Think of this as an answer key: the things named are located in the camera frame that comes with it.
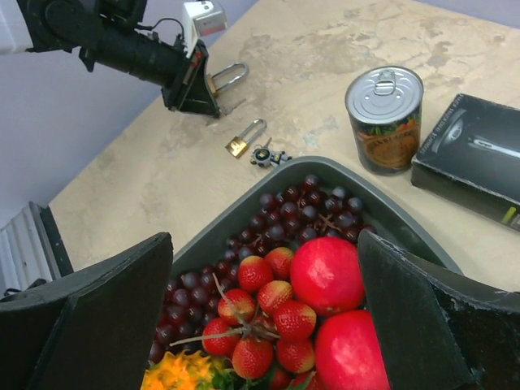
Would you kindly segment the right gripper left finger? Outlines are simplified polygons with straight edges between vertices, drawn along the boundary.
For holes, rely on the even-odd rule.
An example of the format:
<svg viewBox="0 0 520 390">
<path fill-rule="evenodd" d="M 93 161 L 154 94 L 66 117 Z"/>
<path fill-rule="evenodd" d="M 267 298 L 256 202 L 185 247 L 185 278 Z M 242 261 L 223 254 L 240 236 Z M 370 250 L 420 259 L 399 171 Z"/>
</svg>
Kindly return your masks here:
<svg viewBox="0 0 520 390">
<path fill-rule="evenodd" d="M 1 302 L 3 389 L 138 389 L 171 270 L 160 232 Z"/>
</svg>

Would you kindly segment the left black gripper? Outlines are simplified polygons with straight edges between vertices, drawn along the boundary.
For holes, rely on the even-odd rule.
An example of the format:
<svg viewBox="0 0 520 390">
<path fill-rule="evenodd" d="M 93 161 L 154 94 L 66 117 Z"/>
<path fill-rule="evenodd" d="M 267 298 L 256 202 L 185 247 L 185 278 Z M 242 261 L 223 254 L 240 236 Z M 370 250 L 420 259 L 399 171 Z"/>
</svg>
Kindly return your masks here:
<svg viewBox="0 0 520 390">
<path fill-rule="evenodd" d="M 177 51 L 173 76 L 162 87 L 164 106 L 169 111 L 219 118 L 221 110 L 206 77 L 209 52 L 204 42 L 197 42 L 188 56 Z"/>
</svg>

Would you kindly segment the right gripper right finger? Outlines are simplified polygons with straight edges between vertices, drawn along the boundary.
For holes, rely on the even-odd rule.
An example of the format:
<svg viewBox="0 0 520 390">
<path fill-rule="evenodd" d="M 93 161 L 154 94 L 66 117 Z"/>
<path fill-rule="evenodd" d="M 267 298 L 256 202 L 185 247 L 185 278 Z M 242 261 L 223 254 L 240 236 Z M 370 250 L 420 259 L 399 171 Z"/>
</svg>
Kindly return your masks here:
<svg viewBox="0 0 520 390">
<path fill-rule="evenodd" d="M 519 294 L 419 258 L 371 232 L 358 254 L 393 389 L 517 389 Z"/>
</svg>

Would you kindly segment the large brass padlock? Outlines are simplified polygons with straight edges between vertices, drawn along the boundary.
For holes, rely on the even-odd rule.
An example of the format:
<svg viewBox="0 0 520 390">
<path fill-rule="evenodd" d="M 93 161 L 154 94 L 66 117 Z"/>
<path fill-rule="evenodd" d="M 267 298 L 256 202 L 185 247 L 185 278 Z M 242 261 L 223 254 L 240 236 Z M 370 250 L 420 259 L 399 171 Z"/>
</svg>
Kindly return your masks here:
<svg viewBox="0 0 520 390">
<path fill-rule="evenodd" d="M 206 75 L 206 83 L 216 98 L 220 93 L 239 84 L 249 74 L 249 65 L 245 62 L 234 62 L 214 75 Z"/>
</svg>

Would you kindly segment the small brass padlock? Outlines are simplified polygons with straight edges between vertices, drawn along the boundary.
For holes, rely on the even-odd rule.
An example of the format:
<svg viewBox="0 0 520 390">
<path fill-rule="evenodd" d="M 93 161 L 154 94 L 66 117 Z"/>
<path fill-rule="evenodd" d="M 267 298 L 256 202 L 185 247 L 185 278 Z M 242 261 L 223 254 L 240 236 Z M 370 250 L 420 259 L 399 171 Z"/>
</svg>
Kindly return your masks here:
<svg viewBox="0 0 520 390">
<path fill-rule="evenodd" d="M 225 146 L 225 150 L 234 158 L 240 158 L 245 151 L 267 129 L 267 121 L 254 119 L 239 135 L 234 136 Z"/>
</svg>

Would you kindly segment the silver keys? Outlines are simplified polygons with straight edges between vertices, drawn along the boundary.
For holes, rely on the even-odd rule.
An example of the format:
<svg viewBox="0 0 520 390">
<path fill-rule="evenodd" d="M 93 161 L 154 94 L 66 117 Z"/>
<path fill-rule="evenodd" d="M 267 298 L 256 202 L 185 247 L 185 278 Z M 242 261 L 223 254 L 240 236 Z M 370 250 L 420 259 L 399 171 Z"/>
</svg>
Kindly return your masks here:
<svg viewBox="0 0 520 390">
<path fill-rule="evenodd" d="M 239 100 L 237 102 L 234 102 L 231 105 L 223 106 L 221 108 L 221 115 L 223 115 L 223 116 L 230 115 L 237 107 L 239 107 L 240 105 L 242 105 L 246 101 L 247 101 L 246 98 L 242 98 L 241 100 Z"/>
</svg>

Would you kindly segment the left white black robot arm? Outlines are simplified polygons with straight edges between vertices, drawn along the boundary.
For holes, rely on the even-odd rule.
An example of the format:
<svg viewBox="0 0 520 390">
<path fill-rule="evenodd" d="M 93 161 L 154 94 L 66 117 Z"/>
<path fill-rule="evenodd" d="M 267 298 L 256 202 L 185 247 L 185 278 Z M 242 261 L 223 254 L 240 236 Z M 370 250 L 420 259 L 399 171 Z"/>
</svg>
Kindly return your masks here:
<svg viewBox="0 0 520 390">
<path fill-rule="evenodd" d="M 80 50 L 91 72 L 95 64 L 113 68 L 161 88 L 170 111 L 221 115 L 209 86 L 209 53 L 202 37 L 223 31 L 221 5 L 192 1 L 182 5 L 180 32 L 172 44 L 154 26 L 142 24 L 145 1 L 3 1 L 1 52 L 44 53 Z"/>
</svg>

